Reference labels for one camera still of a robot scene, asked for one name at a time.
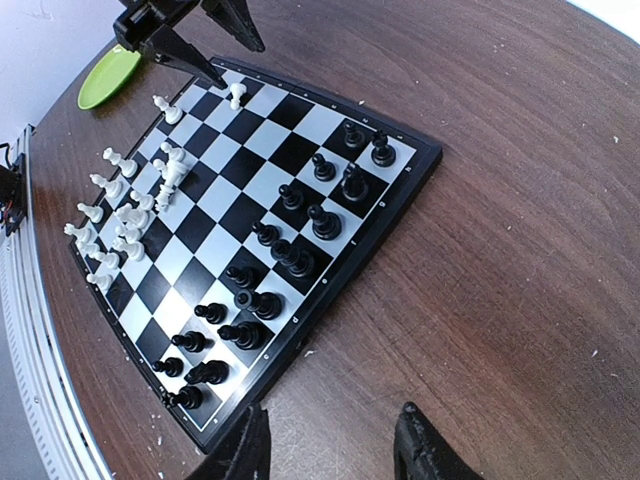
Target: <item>wooden table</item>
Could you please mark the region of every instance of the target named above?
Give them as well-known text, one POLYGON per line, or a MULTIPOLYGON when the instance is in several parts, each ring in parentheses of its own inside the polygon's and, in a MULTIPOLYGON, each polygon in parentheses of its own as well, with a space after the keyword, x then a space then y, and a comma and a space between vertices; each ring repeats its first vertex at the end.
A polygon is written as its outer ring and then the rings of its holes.
MULTIPOLYGON (((431 134, 445 158, 266 402, 278 479, 389 479, 414 400, 486 478, 640 471, 640 50, 564 2, 254 0, 268 50, 201 14, 205 54, 316 84, 431 134)), ((81 112, 88 69, 33 139, 36 226, 58 337, 119 479, 181 479, 204 457, 102 318, 62 226, 181 72, 145 66, 81 112), (162 446, 157 445, 163 437, 162 446)))

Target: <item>black chess piece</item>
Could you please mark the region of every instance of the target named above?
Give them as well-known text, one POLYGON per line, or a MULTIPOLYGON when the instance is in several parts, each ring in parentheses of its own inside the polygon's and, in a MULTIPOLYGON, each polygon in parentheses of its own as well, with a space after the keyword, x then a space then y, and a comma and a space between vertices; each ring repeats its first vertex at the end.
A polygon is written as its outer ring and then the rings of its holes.
POLYGON ((373 134, 371 159, 379 167, 390 167, 396 161, 396 149, 389 145, 389 137, 381 130, 373 134))
POLYGON ((218 385, 224 382, 229 376, 229 365, 220 360, 210 360, 207 363, 200 363, 193 367, 184 376, 184 381, 189 385, 197 383, 210 383, 218 385))
POLYGON ((289 241, 282 238, 271 245, 271 257, 276 262, 280 262, 296 278, 311 275, 315 267, 315 259, 309 252, 291 245, 289 241))
POLYGON ((321 182, 330 182, 336 176, 336 166, 328 162, 324 155, 321 153, 316 153, 312 158, 313 162, 313 175, 317 180, 321 182))
POLYGON ((198 387, 188 385, 182 387, 178 393, 167 393, 162 397, 162 403, 165 407, 177 407, 182 405, 187 410, 193 410, 202 405, 204 395, 198 387))
POLYGON ((333 240, 342 232, 340 217, 333 212, 325 211, 320 205, 311 205, 307 209, 313 221, 313 234, 321 240, 333 240))
POLYGON ((200 332, 190 331, 184 335, 174 335, 171 343, 176 347, 184 347, 187 352, 198 353, 204 350, 207 339, 200 332))
POLYGON ((304 196, 300 190, 294 190, 289 185, 280 185, 278 192, 280 192, 282 204, 287 210, 300 210, 304 205, 304 196))
POLYGON ((360 167, 354 163, 350 163, 344 171, 342 182, 342 195, 349 201, 360 202, 364 200, 369 193, 369 185, 362 175, 360 167))
POLYGON ((218 335, 222 340, 231 341, 241 350, 254 350, 262 347, 265 335, 265 327, 257 322, 240 322, 236 326, 223 325, 218 329, 218 335))
POLYGON ((167 377, 177 377, 182 373, 184 363, 182 363, 182 360, 179 358, 169 357, 164 362, 161 362, 160 360, 153 362, 151 364, 151 368, 153 368, 154 372, 164 372, 167 377))
POLYGON ((233 300, 240 310, 255 313, 261 320, 273 320, 282 312, 282 301, 275 293, 243 289, 236 293, 233 300))
POLYGON ((227 316, 227 309, 219 303, 210 303, 209 305, 197 305, 193 309, 196 317, 204 318, 211 325, 216 325, 224 320, 227 316))
POLYGON ((256 221, 251 224, 251 230, 258 236, 258 243, 265 247, 270 247, 280 238, 280 231, 274 225, 265 225, 256 221))
POLYGON ((240 288, 253 288, 256 283, 256 271, 251 267, 234 267, 225 270, 225 275, 240 288))
POLYGON ((344 122, 344 144, 347 148, 356 150, 364 147, 364 133, 358 130, 358 127, 353 122, 344 122))

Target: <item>black square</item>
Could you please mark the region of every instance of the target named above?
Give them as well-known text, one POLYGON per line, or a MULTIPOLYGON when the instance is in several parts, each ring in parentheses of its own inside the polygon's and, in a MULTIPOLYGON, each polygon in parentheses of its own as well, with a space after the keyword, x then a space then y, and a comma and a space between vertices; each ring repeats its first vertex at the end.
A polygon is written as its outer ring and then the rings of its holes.
POLYGON ((204 123, 200 125, 196 133, 184 144, 184 149, 196 158, 200 158, 207 148, 219 135, 213 128, 204 123))
POLYGON ((184 180, 180 182, 180 190, 187 194, 187 196, 198 203, 200 197, 204 195, 209 186, 213 183, 218 175, 207 167, 204 163, 198 162, 191 169, 184 180))
POLYGON ((205 119, 211 114, 211 112, 213 112, 215 108, 220 104, 221 101, 222 99, 217 95, 205 92, 198 103, 193 106, 189 114, 204 122, 205 119))
POLYGON ((169 243, 172 236, 173 234, 171 233, 171 230, 169 230, 158 217, 151 222, 149 229, 145 232, 140 241, 144 245, 144 251, 152 262, 155 262, 158 259, 162 250, 167 246, 167 243, 169 243))
POLYGON ((340 184, 338 184, 336 188, 333 189, 333 192, 331 192, 329 198, 334 202, 342 205, 350 212, 356 214, 360 218, 364 218, 367 216, 367 213, 369 213, 373 206, 378 202, 389 184, 364 169, 361 169, 361 171, 365 182, 369 186, 369 192, 363 200, 359 202, 352 202, 351 200, 347 200, 344 195, 342 195, 342 188, 340 187, 340 184))
POLYGON ((242 145, 249 140, 249 137, 262 125, 263 121, 263 117, 249 110, 242 110, 223 133, 242 145))
POLYGON ((151 317, 149 323, 140 334, 136 345, 144 358, 147 359, 147 362, 153 363, 162 358, 171 342, 162 328, 160 328, 160 325, 158 325, 158 322, 151 317))
POLYGON ((258 173, 264 162, 260 155, 253 153, 248 148, 240 147, 222 169, 220 175, 242 190, 258 173))
POLYGON ((360 155, 362 154, 364 149, 367 147, 367 145, 371 143, 371 138, 373 137, 373 130, 363 125, 360 125, 359 123, 352 122, 359 131, 364 133, 364 137, 365 137, 362 147, 352 149, 347 147, 344 143, 344 137, 345 137, 344 124, 346 122, 347 120, 344 120, 338 126, 338 128, 336 128, 333 131, 333 133, 329 136, 327 141, 324 142, 323 147, 325 147, 327 150, 331 150, 333 153, 336 153, 341 157, 346 158, 350 162, 355 162, 358 159, 358 157, 360 157, 360 155))
POLYGON ((293 130, 312 108, 311 102, 289 94, 269 114, 269 120, 293 130))
POLYGON ((162 276, 160 270, 155 265, 152 265, 142 282, 140 282, 136 293, 149 311, 154 313, 170 288, 171 285, 162 276))
MULTIPOLYGON (((224 268, 224 271, 227 270, 230 266, 244 268, 250 267, 253 269, 253 273, 255 275, 255 285, 259 285, 264 277, 269 273, 269 267, 267 267, 264 263, 262 263, 255 255, 253 255, 249 250, 245 247, 240 247, 240 250, 233 256, 229 264, 224 268)), ((220 281, 227 287, 234 295, 238 293, 240 287, 232 282, 229 277, 227 277, 224 273, 220 276, 220 281)))
POLYGON ((311 287, 316 283, 318 278, 322 276, 329 264, 333 261, 333 258, 320 247, 311 243, 302 235, 298 235, 292 242, 296 247, 308 251, 314 259, 315 267, 313 273, 305 278, 296 278, 289 274, 288 270, 280 263, 277 263, 273 270, 290 283, 296 290, 303 295, 309 293, 311 287))
POLYGON ((216 222, 196 205, 176 230, 176 237, 182 240, 191 253, 196 253, 215 225, 216 222))
POLYGON ((296 176, 318 148, 319 146, 312 141, 291 132, 278 149, 273 152, 269 161, 285 172, 296 176))
POLYGON ((301 182, 297 178, 294 178, 290 185, 292 189, 302 192, 302 196, 304 197, 304 204, 302 207, 295 211, 287 210, 284 208, 284 203, 280 197, 273 207, 271 207, 271 211, 287 222, 287 224, 291 225, 295 230, 300 231, 309 221, 307 209, 311 205, 322 205, 322 202, 324 202, 326 197, 321 193, 316 192, 313 188, 308 186, 306 183, 301 182))
POLYGON ((111 305, 111 309, 116 316, 119 317, 129 304, 131 297, 133 297, 133 288, 131 288, 127 279, 124 278, 124 275, 119 273, 111 284, 111 287, 109 287, 106 297, 111 305))
POLYGON ((264 217, 265 213, 267 210, 264 207, 241 193, 220 220, 220 225, 240 243, 244 243, 251 233, 251 224, 264 217))
POLYGON ((195 307, 215 280, 216 277, 211 275, 209 270, 196 257, 193 257, 180 274, 173 288, 189 305, 195 307))

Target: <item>chessboard border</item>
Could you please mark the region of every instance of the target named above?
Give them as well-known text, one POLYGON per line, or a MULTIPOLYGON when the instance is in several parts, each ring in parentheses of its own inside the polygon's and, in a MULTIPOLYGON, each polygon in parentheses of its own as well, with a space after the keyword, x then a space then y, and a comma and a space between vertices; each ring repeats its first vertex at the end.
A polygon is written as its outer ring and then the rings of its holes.
MULTIPOLYGON (((250 403, 260 401, 275 384, 286 368, 293 362, 302 348, 302 342, 320 320, 322 313, 333 301, 335 301, 336 298, 339 297, 341 290, 350 281, 355 279, 366 267, 369 260, 373 255, 375 255, 380 245, 386 240, 395 225, 400 221, 409 205, 411 205, 413 199, 418 195, 418 193, 420 193, 422 187, 430 178, 431 174, 442 159, 442 147, 435 140, 416 131, 415 129, 402 125, 394 120, 390 120, 369 108, 357 105, 352 101, 346 100, 332 93, 325 92, 318 87, 311 86, 303 82, 296 82, 286 76, 276 76, 271 72, 256 68, 255 66, 250 66, 235 59, 213 57, 210 61, 222 68, 247 74, 250 78, 254 77, 264 83, 287 90, 289 94, 298 95, 327 108, 331 108, 345 117, 353 118, 363 123, 366 127, 372 129, 384 127, 384 130, 390 136, 394 136, 403 143, 415 148, 416 152, 414 153, 413 158, 409 161, 405 170, 403 170, 396 180, 389 185, 383 197, 381 197, 381 201, 378 205, 372 208, 367 218, 364 219, 360 225, 358 232, 354 235, 354 239, 358 234, 360 234, 362 237, 361 241, 359 239, 358 242, 356 242, 356 245, 348 246, 352 248, 345 247, 345 250, 341 251, 333 260, 332 267, 338 263, 338 260, 341 260, 341 272, 348 273, 341 273, 337 275, 336 278, 333 278, 331 281, 326 283, 326 288, 319 289, 318 295, 315 298, 307 297, 304 300, 302 305, 300 305, 296 311, 296 313, 299 313, 302 310, 304 311, 304 315, 300 315, 303 317, 304 321, 298 321, 298 319, 294 317, 293 321, 288 322, 282 331, 276 336, 280 337, 280 341, 276 342, 276 338, 274 338, 274 341, 265 348, 261 353, 261 356, 265 360, 270 358, 267 352, 271 353, 271 350, 274 350, 273 354, 277 358, 265 366, 255 366, 251 369, 242 383, 243 387, 246 388, 246 391, 243 392, 242 395, 238 392, 234 392, 224 402, 223 406, 214 418, 215 427, 204 428, 202 430, 198 429, 197 425, 192 421, 189 421, 181 408, 176 407, 169 409, 171 414, 175 417, 176 421, 178 421, 186 433, 194 440, 198 447, 207 454, 213 451, 225 438, 226 434, 239 420, 245 408, 250 403), (382 199, 386 198, 391 198, 392 201, 385 204, 382 199), (378 212, 374 215, 373 212, 376 208, 378 209, 378 212), (371 232, 378 233, 377 235, 371 235, 371 232)), ((172 98, 171 103, 173 104, 177 99, 179 99, 194 83, 200 88, 208 89, 208 85, 205 82, 192 77, 172 98)), ((153 120, 150 127, 136 142, 127 154, 126 158, 131 158, 148 135, 157 128, 158 124, 161 122, 162 115, 159 114, 153 120)), ((119 174, 120 171, 118 169, 111 179, 113 180, 117 178, 119 174)), ((93 205, 99 204, 103 198, 104 192, 101 192, 93 205)), ((85 219, 82 222, 82 226, 87 223, 88 219, 85 219)), ((85 272, 85 274, 89 273, 83 256, 78 251, 75 242, 71 241, 69 247, 80 269, 85 272)), ((329 267, 321 278, 327 277, 332 267, 329 267)), ((312 291, 318 290, 319 286, 320 283, 316 284, 312 291)), ((154 389, 156 393, 159 392, 159 394, 162 395, 165 392, 164 386, 151 370, 146 360, 142 357, 138 348, 129 339, 127 333, 111 311, 111 307, 107 303, 105 296, 96 286, 90 286, 90 291, 100 305, 107 321, 118 336, 126 354, 138 366, 138 369, 150 385, 150 388, 154 389)))

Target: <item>green plate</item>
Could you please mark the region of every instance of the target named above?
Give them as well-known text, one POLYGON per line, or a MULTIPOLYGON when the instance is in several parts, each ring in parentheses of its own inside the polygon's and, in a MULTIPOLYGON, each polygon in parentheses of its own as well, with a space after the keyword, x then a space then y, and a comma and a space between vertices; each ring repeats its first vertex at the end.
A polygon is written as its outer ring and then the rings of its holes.
POLYGON ((95 108, 116 93, 136 69, 140 58, 138 52, 129 52, 120 45, 109 50, 82 84, 78 107, 81 110, 95 108))

